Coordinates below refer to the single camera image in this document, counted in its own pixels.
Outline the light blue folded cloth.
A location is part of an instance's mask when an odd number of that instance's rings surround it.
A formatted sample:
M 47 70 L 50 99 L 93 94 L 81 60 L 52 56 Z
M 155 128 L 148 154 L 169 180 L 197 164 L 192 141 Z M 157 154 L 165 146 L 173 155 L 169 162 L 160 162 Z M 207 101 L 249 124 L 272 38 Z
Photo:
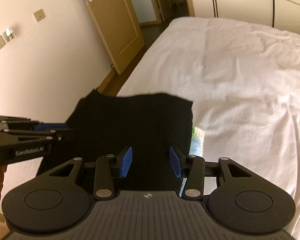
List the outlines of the light blue folded cloth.
M 204 134 L 194 134 L 191 138 L 190 155 L 203 156 Z

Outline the wall switch plate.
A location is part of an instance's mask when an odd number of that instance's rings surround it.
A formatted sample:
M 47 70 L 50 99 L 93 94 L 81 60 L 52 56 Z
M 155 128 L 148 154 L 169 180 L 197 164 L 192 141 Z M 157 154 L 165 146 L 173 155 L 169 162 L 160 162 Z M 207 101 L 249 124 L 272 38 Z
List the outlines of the wall switch plate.
M 46 17 L 46 14 L 43 9 L 39 9 L 33 13 L 33 16 L 36 22 L 39 22 Z

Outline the black knit garment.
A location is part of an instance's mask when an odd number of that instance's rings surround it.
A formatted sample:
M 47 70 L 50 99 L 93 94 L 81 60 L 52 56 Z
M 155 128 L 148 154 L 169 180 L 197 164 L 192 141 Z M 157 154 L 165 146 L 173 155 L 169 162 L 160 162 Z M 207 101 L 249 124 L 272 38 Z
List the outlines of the black knit garment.
M 93 163 L 103 155 L 132 149 L 132 163 L 118 190 L 179 191 L 182 181 L 170 164 L 170 148 L 190 151 L 192 102 L 170 94 L 113 97 L 93 90 L 79 100 L 66 125 L 73 130 L 42 159 L 42 174 L 70 159 Z

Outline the green folded towel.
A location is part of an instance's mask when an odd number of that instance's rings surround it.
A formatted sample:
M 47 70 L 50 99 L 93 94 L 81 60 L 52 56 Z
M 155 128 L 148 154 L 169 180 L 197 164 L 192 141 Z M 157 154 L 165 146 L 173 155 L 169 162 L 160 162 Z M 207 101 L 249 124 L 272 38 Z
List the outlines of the green folded towel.
M 198 137 L 204 135 L 204 131 L 202 129 L 200 129 L 199 127 L 193 127 L 192 133 L 193 133 L 193 135 L 198 136 Z

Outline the wooden door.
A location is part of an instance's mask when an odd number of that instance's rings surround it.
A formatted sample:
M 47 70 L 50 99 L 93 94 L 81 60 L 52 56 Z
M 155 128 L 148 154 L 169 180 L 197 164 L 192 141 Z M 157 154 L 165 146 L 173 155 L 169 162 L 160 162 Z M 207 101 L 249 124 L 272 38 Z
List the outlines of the wooden door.
M 145 46 L 131 0 L 84 0 L 117 74 Z

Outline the white bed duvet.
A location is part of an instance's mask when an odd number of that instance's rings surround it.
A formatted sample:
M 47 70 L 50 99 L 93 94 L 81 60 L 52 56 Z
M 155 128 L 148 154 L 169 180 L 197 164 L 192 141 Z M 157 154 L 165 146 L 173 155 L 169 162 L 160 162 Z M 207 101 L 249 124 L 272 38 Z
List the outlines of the white bed duvet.
M 228 157 L 288 192 L 300 239 L 300 35 L 225 18 L 182 17 L 147 50 L 120 96 L 192 101 L 203 157 Z

